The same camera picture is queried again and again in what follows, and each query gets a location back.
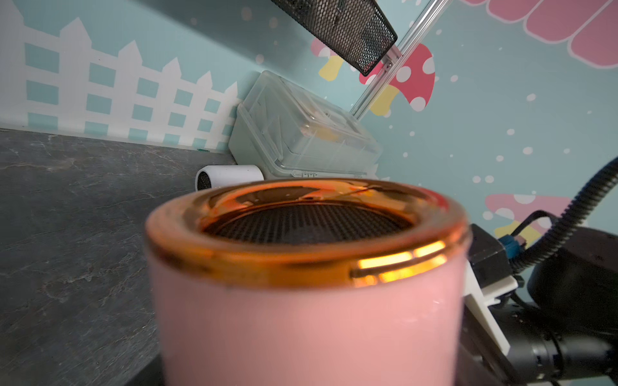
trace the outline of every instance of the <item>wall mural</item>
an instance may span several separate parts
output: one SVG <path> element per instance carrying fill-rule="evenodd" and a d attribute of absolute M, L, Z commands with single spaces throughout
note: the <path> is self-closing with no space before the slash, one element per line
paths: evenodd
<path fill-rule="evenodd" d="M 339 69 L 344 64 L 334 51 L 329 49 L 318 39 L 311 42 L 311 52 L 316 57 L 328 58 L 327 63 L 318 72 L 320 77 L 332 82 L 337 78 Z M 384 67 L 379 63 L 367 76 L 358 75 L 358 80 L 363 85 L 369 85 Z M 370 111 L 376 115 L 389 117 L 391 113 L 392 100 L 402 93 L 410 107 L 414 111 L 422 111 L 429 103 L 435 78 L 435 64 L 433 56 L 424 44 L 419 44 L 402 67 L 397 71 L 393 80 L 386 86 L 386 89 L 378 96 L 370 107 Z"/>
<path fill-rule="evenodd" d="M 461 0 L 485 5 L 503 23 L 522 22 L 528 35 L 547 44 L 567 42 L 572 57 L 598 69 L 618 67 L 618 1 Z"/>
<path fill-rule="evenodd" d="M 381 6 L 403 36 L 427 2 Z M 358 72 L 313 40 L 269 0 L 0 0 L 0 127 L 226 151 L 264 69 L 354 105 Z"/>

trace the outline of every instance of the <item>white dot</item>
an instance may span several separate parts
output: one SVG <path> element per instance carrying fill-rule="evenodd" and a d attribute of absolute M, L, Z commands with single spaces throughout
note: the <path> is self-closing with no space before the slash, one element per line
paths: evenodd
<path fill-rule="evenodd" d="M 397 79 L 399 83 L 403 83 L 406 80 L 410 79 L 411 74 L 412 74 L 412 70 L 410 69 L 410 67 L 405 65 L 401 67 L 399 71 L 397 71 L 397 75 L 395 75 L 395 78 Z"/>
<path fill-rule="evenodd" d="M 434 73 L 436 71 L 436 65 L 433 62 L 433 56 L 423 63 L 424 73 Z"/>
<path fill-rule="evenodd" d="M 496 211 L 496 214 L 509 220 L 515 219 L 515 213 L 508 208 L 500 208 Z"/>
<path fill-rule="evenodd" d="M 516 202 L 520 203 L 520 204 L 530 204 L 533 203 L 534 200 L 536 199 L 536 196 L 534 195 L 513 195 L 513 198 L 515 199 Z"/>
<path fill-rule="evenodd" d="M 331 49 L 328 47 L 323 47 L 319 52 L 319 57 L 329 57 L 331 55 Z"/>
<path fill-rule="evenodd" d="M 547 217 L 543 217 L 536 221 L 542 228 L 549 229 L 551 228 L 551 220 Z"/>
<path fill-rule="evenodd" d="M 425 103 L 425 99 L 422 96 L 417 96 L 410 102 L 410 106 L 414 111 L 423 111 L 427 103 Z"/>
<path fill-rule="evenodd" d="M 244 7 L 243 9 L 241 9 L 240 10 L 240 17 L 242 18 L 242 20 L 244 20 L 246 22 L 251 20 L 251 18 L 253 17 L 253 12 L 251 12 L 251 8 Z"/>

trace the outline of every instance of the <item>pink mushroom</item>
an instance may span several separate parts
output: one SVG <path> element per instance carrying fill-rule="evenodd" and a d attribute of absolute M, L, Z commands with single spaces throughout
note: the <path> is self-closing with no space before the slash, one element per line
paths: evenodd
<path fill-rule="evenodd" d="M 485 198 L 485 206 L 495 214 L 509 220 L 522 222 L 534 211 L 544 210 L 557 216 L 569 205 L 568 197 L 535 195 L 490 195 Z M 551 227 L 549 219 L 539 219 L 531 225 L 540 234 Z"/>
<path fill-rule="evenodd" d="M 368 76 L 359 76 L 360 83 L 367 85 L 373 81 L 382 69 L 378 64 Z M 397 71 L 389 86 L 374 102 L 371 110 L 376 115 L 385 115 L 390 111 L 390 105 L 396 94 L 401 92 L 414 111 L 422 111 L 429 103 L 435 84 L 435 66 L 429 48 L 419 44 L 403 66 Z"/>

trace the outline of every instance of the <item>pink awning painting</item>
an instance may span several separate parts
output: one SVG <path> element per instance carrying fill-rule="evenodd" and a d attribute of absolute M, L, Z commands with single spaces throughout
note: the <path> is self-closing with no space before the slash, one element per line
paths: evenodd
<path fill-rule="evenodd" d="M 569 54 L 597 69 L 618 67 L 618 0 L 461 0 L 485 5 L 503 23 L 523 21 L 528 35 L 567 42 Z"/>

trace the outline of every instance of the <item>white fence mural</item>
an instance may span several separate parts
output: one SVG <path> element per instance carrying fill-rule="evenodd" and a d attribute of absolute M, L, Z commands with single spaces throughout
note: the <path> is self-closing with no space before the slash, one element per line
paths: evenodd
<path fill-rule="evenodd" d="M 111 83 L 95 83 L 91 63 L 107 67 Z M 58 132 L 69 135 L 225 149 L 235 120 L 232 109 L 241 102 L 236 83 L 222 93 L 212 89 L 210 72 L 197 84 L 180 77 L 177 59 L 158 72 L 142 66 L 134 41 L 118 57 L 95 51 L 79 18 L 56 37 L 26 27 L 12 0 L 0 0 L 3 127 L 28 129 L 30 121 L 30 129 L 37 130 L 41 119 L 54 127 L 57 120 Z M 149 96 L 137 93 L 139 82 L 154 87 Z M 180 92 L 183 101 L 176 100 L 177 90 L 185 92 Z"/>

